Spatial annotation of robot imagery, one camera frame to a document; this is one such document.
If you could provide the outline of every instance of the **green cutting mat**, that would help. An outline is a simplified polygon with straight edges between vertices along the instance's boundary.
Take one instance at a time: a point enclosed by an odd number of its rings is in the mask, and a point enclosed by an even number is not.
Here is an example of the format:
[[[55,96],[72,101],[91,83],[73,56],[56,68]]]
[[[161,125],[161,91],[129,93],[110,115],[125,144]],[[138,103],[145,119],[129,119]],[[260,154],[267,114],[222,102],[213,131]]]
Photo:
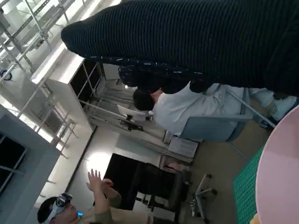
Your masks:
[[[249,224],[256,214],[256,172],[263,148],[233,181],[238,224]]]

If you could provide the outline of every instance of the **table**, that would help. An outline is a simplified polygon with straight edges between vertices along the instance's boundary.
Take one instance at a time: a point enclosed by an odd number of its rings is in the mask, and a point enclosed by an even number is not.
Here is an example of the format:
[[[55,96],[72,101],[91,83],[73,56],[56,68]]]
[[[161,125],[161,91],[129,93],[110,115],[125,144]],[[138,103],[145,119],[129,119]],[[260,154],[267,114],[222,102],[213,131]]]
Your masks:
[[[256,207],[261,224],[299,223],[299,106],[281,120],[264,147]]]

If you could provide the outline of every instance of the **raised hand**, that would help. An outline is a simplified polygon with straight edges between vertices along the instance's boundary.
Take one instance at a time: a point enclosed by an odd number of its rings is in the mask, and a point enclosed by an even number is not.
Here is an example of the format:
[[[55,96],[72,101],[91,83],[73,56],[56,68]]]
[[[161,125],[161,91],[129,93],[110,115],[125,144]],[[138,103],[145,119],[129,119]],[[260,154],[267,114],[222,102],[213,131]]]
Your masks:
[[[100,172],[98,172],[97,170],[93,172],[92,169],[91,172],[88,172],[88,179],[89,179],[89,183],[86,183],[86,185],[92,192],[95,193],[95,191],[101,190],[102,180],[101,180]]]

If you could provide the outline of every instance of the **beige jacket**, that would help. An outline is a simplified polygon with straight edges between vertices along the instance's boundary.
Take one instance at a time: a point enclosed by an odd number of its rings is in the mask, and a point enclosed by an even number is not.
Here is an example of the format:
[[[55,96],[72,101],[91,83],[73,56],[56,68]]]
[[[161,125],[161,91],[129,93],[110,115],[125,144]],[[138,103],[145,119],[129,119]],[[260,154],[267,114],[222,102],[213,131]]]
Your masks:
[[[121,196],[107,199],[110,209],[105,213],[95,214],[94,208],[83,213],[76,224],[152,224],[153,218],[149,213],[117,209],[121,203]]]

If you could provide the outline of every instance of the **black monitor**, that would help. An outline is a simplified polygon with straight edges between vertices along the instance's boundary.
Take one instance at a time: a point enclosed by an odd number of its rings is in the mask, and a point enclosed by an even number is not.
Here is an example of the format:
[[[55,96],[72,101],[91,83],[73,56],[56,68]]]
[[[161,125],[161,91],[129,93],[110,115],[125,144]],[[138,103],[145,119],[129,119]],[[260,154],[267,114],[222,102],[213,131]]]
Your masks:
[[[122,155],[112,154],[104,178],[112,180],[114,183],[113,188],[120,193],[120,209],[133,209],[138,192],[135,184],[136,180],[138,180],[139,167],[142,164],[143,162]]]

